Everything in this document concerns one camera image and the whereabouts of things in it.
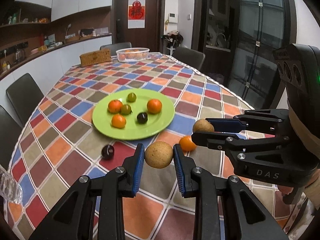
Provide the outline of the green fruit middle on plate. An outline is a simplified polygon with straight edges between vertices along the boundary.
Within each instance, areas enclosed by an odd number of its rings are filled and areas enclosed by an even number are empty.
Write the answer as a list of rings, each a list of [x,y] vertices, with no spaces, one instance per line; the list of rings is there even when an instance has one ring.
[[[132,108],[130,105],[125,104],[125,105],[122,105],[120,112],[122,115],[129,115],[132,113]]]

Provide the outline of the green fruit back on plate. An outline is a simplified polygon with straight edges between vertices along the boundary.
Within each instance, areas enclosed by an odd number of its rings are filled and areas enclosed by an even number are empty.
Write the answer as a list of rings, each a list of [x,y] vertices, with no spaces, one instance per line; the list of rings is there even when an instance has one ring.
[[[127,101],[128,102],[135,102],[137,99],[137,96],[135,93],[130,93],[127,95]]]

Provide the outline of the orange on plate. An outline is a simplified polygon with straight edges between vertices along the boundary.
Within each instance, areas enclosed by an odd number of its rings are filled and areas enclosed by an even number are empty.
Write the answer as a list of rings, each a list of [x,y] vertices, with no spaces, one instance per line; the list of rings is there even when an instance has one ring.
[[[111,119],[111,125],[114,128],[123,129],[126,126],[126,118],[121,114],[115,114]]]
[[[150,99],[147,103],[147,110],[151,114],[158,114],[162,110],[162,103],[158,99]]]
[[[121,108],[123,106],[123,103],[120,100],[111,100],[108,103],[108,111],[112,114],[117,114],[121,111]]]

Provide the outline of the dark chair near left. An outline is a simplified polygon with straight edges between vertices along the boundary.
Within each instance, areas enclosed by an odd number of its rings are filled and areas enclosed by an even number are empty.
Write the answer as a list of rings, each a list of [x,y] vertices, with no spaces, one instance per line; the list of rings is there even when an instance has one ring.
[[[9,167],[11,156],[21,131],[21,126],[0,106],[1,166],[6,170]]]

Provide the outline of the dark chair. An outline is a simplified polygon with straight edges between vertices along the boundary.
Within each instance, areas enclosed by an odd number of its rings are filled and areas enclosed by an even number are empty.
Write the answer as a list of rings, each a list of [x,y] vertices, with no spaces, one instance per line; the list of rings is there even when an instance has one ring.
[[[0,106],[1,166],[6,170],[9,167],[11,156],[21,131],[21,126]]]
[[[6,89],[6,95],[11,102],[21,124],[24,126],[44,94],[33,77],[26,73]]]
[[[206,56],[204,53],[184,47],[177,47],[172,57],[197,70],[201,70]]]

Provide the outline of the green plate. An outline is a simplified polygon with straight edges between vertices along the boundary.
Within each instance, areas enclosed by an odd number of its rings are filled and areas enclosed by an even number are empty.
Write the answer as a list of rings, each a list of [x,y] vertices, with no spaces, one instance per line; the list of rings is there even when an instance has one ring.
[[[128,102],[127,95],[135,93],[135,102]],[[162,110],[158,114],[151,114],[147,110],[147,103],[150,99],[158,99],[162,103]],[[111,100],[120,100],[132,108],[132,113],[125,115],[126,126],[123,129],[114,128],[111,119],[114,114],[107,109]],[[139,124],[137,115],[141,112],[148,114],[148,122]],[[175,107],[172,101],[165,95],[149,89],[127,89],[110,94],[101,99],[95,106],[92,113],[92,123],[103,135],[119,140],[138,140],[151,137],[167,128],[175,115]]]

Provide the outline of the brown round fruit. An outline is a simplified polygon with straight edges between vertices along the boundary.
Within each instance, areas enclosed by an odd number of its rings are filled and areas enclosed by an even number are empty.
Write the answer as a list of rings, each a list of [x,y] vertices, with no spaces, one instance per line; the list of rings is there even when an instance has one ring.
[[[144,159],[153,168],[165,168],[170,165],[173,159],[173,149],[166,142],[153,142],[145,150]]]
[[[206,119],[199,119],[193,125],[193,133],[195,132],[214,132],[214,127]]]

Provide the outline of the orange left on plate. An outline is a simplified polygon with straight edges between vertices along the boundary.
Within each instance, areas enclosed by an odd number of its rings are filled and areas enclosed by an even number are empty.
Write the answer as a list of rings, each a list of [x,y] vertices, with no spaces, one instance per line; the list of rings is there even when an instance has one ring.
[[[120,100],[111,100],[108,103],[108,111],[112,114],[117,114],[121,111],[121,108],[123,106],[123,103]]]

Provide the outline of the colourful checkered tablecloth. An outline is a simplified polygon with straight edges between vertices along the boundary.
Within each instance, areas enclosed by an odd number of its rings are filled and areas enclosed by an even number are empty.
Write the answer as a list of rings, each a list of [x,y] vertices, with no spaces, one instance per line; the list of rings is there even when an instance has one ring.
[[[47,67],[38,66],[41,71]],[[46,80],[52,74],[44,72],[37,80],[40,70],[27,69],[37,84],[45,81],[51,90],[45,89],[48,93],[27,119],[9,164],[9,172],[22,187],[23,198],[20,205],[5,201],[4,215],[19,239],[30,237],[81,175],[105,175],[133,155],[138,143],[146,148],[154,141],[173,146],[191,134],[198,119],[232,118],[249,109],[223,86],[163,54],[151,54],[139,63],[121,64],[114,59],[86,68],[69,66],[56,84]],[[175,116],[168,128],[140,141],[110,139],[93,128],[92,112],[97,102],[130,88],[154,90],[173,102]],[[101,149],[107,144],[116,150],[109,161],[101,157]],[[195,199],[181,197],[173,163],[161,170],[146,164],[143,168],[137,196],[123,200],[126,239],[192,239]],[[286,205],[275,185],[241,180],[285,232],[298,221],[302,204],[310,204],[303,196],[299,204]]]

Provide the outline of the dark plum on table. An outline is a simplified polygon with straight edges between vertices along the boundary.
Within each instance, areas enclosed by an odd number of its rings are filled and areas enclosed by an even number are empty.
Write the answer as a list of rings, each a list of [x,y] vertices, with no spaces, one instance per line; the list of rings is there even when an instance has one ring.
[[[101,150],[101,156],[105,160],[111,160],[114,157],[114,147],[112,145],[105,145]]]

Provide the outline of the orange on table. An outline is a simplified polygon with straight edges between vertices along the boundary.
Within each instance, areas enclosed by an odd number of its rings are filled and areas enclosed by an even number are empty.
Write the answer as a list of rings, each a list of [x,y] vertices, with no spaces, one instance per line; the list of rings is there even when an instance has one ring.
[[[193,143],[190,135],[182,137],[179,141],[179,145],[184,152],[191,152],[197,148],[196,144]]]

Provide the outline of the red white door poster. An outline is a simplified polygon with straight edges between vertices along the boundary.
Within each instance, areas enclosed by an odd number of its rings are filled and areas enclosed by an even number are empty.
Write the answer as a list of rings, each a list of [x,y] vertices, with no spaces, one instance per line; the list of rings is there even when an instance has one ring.
[[[145,28],[146,0],[128,0],[127,27],[129,29]]]

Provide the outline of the white wall intercom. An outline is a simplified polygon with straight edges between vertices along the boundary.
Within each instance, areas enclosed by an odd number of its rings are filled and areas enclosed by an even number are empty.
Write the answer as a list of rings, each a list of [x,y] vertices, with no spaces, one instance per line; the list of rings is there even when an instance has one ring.
[[[178,15],[175,13],[168,14],[168,23],[177,24],[178,23]]]

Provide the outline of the dark brown door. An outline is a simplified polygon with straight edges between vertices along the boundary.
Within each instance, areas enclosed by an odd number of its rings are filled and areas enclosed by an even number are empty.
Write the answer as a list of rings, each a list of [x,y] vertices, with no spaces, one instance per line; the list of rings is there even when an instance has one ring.
[[[113,43],[163,51],[165,0],[112,0]]]

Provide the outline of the green fruit on plate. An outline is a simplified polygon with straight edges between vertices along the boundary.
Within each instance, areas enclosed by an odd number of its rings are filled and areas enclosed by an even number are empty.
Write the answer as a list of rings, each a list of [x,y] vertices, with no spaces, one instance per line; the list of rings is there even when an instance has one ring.
[[[127,101],[128,102],[135,102],[137,99],[137,96],[135,93],[130,93],[127,95]]]
[[[132,108],[130,105],[125,104],[125,105],[122,105],[120,112],[122,115],[129,115],[132,113]]]

